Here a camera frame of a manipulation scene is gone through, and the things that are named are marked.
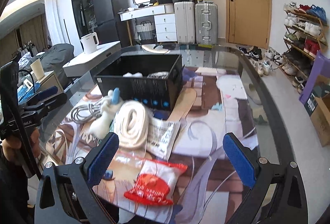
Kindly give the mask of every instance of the wooden door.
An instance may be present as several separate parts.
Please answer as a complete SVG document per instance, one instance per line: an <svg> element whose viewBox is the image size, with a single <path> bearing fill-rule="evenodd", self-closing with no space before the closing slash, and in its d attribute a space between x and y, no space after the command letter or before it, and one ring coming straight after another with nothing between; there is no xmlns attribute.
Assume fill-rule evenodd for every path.
<svg viewBox="0 0 330 224"><path fill-rule="evenodd" d="M226 1L228 42L267 48L271 0Z"/></svg>

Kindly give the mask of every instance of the human hand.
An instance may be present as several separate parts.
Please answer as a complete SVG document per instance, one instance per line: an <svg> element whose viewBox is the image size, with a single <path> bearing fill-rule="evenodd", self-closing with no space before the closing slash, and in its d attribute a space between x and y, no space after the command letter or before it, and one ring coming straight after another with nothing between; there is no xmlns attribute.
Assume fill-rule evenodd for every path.
<svg viewBox="0 0 330 224"><path fill-rule="evenodd" d="M39 147L39 131L36 128L31 134L30 144L32 148L32 152L34 157L38 157L40 155L40 147ZM8 161L15 163L16 165L20 165L15 150L20 149L22 146L22 142L16 137L11 135L2 141L2 148L4 156Z"/></svg>

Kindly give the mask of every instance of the glass table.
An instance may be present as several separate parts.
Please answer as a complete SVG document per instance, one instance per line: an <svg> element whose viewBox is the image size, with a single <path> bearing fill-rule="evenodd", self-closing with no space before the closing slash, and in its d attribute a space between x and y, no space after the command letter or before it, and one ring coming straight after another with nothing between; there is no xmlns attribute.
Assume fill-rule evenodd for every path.
<svg viewBox="0 0 330 224"><path fill-rule="evenodd" d="M122 210L160 223L225 223L249 191L248 187L243 186L229 160L218 151L222 147L225 133L233 132L243 145L271 163L288 164L294 160L286 128L271 95L249 60L235 48L166 44L121 49L76 80L66 91L67 103L42 120L39 128L41 146L60 164L70 163L68 160L78 157L79 150L72 149L72 144L77 137L79 139L83 136L81 132L88 126L72 128L73 125L65 121L65 117L83 97L93 94L91 90L95 91L96 85L93 76L120 56L155 53L181 54L182 64L197 74L184 85L197 92L192 107L195 109L189 111L186 126L183 127L181 122L181 128L185 130L189 127L195 135L186 138L179 134L169 159L171 162L188 165L187 172L178 180L174 205L166 209L155 209L134 204L124 198L122 192L134 184L133 180L139 170L129 171L129 168L123 166L117 168L113 162L109 167L113 169L114 180L102 180L93 190L102 199ZM201 121L204 124L196 125L196 122ZM63 123L65 126L70 125L72 130L60 129L59 139L65 132L77 134L69 134L65 138L67 146L58 149L58 138L53 134ZM204 137L200 138L197 133L202 133ZM213 143L209 142L211 137L214 138ZM80 152L88 152L97 145L91 140L84 143L80 146ZM71 159L67 156L70 150L73 152ZM146 158L153 159L154 156L147 153ZM273 191L269 189L263 205L270 202Z"/></svg>

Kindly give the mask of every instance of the white kettle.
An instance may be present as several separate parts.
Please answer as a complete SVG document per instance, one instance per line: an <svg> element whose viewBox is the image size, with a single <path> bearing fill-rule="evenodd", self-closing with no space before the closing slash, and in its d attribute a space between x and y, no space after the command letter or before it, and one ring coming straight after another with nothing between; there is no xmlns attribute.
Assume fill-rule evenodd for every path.
<svg viewBox="0 0 330 224"><path fill-rule="evenodd" d="M87 55L95 52L96 46L99 45L99 39L97 38L97 34L95 32L81 37L80 41L83 44L82 46L84 47L84 53L86 53Z"/></svg>

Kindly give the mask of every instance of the black refrigerator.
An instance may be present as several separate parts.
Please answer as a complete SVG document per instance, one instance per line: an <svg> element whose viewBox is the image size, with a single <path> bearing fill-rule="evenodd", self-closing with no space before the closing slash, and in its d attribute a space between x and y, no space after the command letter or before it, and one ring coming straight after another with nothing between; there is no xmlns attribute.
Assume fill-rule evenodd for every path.
<svg viewBox="0 0 330 224"><path fill-rule="evenodd" d="M120 9L129 7L129 0L92 0L97 23L95 32L100 44L120 40L121 47L130 45L126 22L120 20Z"/></svg>

